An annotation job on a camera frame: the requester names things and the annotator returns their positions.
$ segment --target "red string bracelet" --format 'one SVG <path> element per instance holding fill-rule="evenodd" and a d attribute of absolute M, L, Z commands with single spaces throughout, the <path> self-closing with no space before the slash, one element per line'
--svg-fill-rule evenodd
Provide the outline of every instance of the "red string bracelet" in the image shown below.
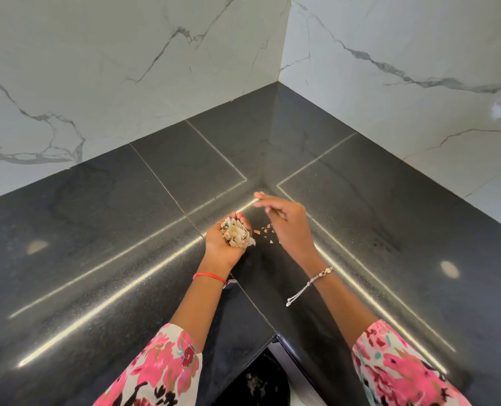
<path fill-rule="evenodd" d="M 224 285 L 226 285 L 226 281 L 224 280 L 224 278 L 221 278 L 220 276 L 218 275 L 215 275 L 213 273 L 207 273 L 207 272 L 196 272 L 194 274 L 194 276 L 192 277 L 192 279 L 196 279 L 196 277 L 198 276 L 208 276 L 208 277 L 211 277 L 211 278 L 214 278 L 214 279 L 218 279 L 220 280 L 220 282 L 222 282 Z"/>

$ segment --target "floral sleeve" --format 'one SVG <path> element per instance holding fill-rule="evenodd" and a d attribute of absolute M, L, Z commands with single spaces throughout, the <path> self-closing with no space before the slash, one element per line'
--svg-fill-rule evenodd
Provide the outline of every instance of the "floral sleeve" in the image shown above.
<path fill-rule="evenodd" d="M 192 338 L 168 323 L 93 406 L 193 406 L 201 367 Z"/>
<path fill-rule="evenodd" d="M 352 360 L 371 405 L 470 406 L 384 321 L 376 321 L 357 339 Z"/>

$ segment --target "dark countertop surface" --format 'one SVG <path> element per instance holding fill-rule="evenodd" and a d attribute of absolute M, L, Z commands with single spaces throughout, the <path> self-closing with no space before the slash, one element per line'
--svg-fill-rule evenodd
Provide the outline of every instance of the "dark countertop surface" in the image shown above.
<path fill-rule="evenodd" d="M 0 197 L 0 404 L 91 404 L 174 313 L 214 221 L 254 191 L 307 207 L 336 274 L 476 405 L 501 405 L 501 224 L 281 84 Z M 349 348 L 276 242 L 233 270 L 198 404 L 275 336 L 330 405 Z"/>

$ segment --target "left hand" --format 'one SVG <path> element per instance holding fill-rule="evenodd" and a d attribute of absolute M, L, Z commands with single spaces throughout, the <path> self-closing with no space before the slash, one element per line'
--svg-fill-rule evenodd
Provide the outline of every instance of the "left hand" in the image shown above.
<path fill-rule="evenodd" d="M 252 233 L 249 220 L 241 212 L 232 212 L 228 215 L 237 218 L 245 226 L 248 232 Z M 232 268 L 245 253 L 245 249 L 229 246 L 226 239 L 220 232 L 220 225 L 226 218 L 220 219 L 206 233 L 206 254 L 203 257 L 202 265 L 206 265 L 208 272 L 214 273 L 227 279 Z"/>

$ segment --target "marble wall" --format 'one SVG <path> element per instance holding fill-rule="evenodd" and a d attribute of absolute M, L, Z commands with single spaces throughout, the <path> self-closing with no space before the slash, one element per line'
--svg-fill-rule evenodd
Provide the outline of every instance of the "marble wall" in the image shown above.
<path fill-rule="evenodd" d="M 501 222 L 501 0 L 292 0 L 280 81 Z"/>
<path fill-rule="evenodd" d="M 277 80 L 289 0 L 0 0 L 0 195 Z"/>

